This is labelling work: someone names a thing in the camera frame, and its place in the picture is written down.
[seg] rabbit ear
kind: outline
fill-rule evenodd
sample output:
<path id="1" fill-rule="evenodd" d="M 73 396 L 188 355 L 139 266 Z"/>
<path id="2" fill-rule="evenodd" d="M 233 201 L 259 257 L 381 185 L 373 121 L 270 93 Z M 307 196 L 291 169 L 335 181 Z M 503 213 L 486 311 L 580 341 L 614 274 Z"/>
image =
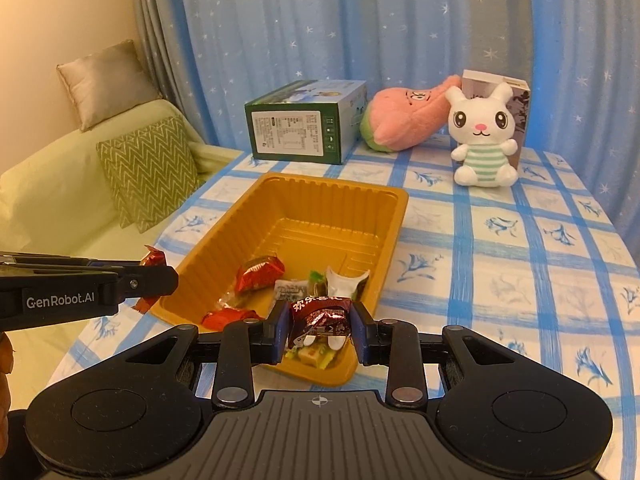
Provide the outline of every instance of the rabbit ear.
<path id="1" fill-rule="evenodd" d="M 492 99 L 498 99 L 498 101 L 503 104 L 507 104 L 509 99 L 513 97 L 513 89 L 511 89 L 511 86 L 508 83 L 502 82 L 495 87 L 495 90 L 491 92 L 489 97 Z"/>
<path id="2" fill-rule="evenodd" d="M 444 97 L 447 98 L 447 101 L 451 105 L 459 103 L 460 101 L 466 101 L 465 95 L 462 93 L 462 90 L 457 86 L 452 86 L 444 92 Z"/>

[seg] white bunny plush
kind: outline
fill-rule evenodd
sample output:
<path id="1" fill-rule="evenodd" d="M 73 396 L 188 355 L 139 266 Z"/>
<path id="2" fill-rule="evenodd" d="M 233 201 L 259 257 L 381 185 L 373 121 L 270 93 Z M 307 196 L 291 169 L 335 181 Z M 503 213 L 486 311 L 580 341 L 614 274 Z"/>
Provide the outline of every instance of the white bunny plush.
<path id="1" fill-rule="evenodd" d="M 513 97 L 511 87 L 500 83 L 487 98 L 467 99 L 452 86 L 445 96 L 451 104 L 449 134 L 460 143 L 451 158 L 464 161 L 453 179 L 460 186 L 512 186 L 518 172 L 506 156 L 513 155 L 518 145 L 511 139 L 515 121 L 506 107 Z"/>

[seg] chevron patterned pillow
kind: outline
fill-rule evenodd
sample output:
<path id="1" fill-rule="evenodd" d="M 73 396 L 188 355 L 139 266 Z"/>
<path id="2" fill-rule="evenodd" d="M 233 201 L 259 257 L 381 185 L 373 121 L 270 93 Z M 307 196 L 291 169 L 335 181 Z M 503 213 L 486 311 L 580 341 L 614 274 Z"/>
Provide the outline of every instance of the chevron patterned pillow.
<path id="1" fill-rule="evenodd" d="M 128 214 L 141 233 L 173 213 L 200 187 L 181 117 L 98 142 L 96 150 L 120 225 Z"/>

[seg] pink and green stuffed toy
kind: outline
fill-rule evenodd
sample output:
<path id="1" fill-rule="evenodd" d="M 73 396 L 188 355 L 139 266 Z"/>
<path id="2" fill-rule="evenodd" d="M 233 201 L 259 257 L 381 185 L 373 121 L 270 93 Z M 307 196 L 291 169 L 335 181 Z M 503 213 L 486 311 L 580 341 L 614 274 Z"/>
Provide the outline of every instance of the pink and green stuffed toy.
<path id="1" fill-rule="evenodd" d="M 399 152 L 420 144 L 447 122 L 451 106 L 445 92 L 452 86 L 462 86 L 460 76 L 449 76 L 429 90 L 381 90 L 364 112 L 362 138 L 377 152 Z"/>

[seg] green box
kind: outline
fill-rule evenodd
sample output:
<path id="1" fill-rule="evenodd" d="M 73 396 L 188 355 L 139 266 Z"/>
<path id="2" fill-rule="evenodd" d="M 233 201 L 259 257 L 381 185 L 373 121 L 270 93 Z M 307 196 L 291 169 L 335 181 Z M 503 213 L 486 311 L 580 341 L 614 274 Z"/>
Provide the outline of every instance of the green box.
<path id="1" fill-rule="evenodd" d="M 294 81 L 244 105 L 254 158 L 342 164 L 367 105 L 364 81 Z"/>

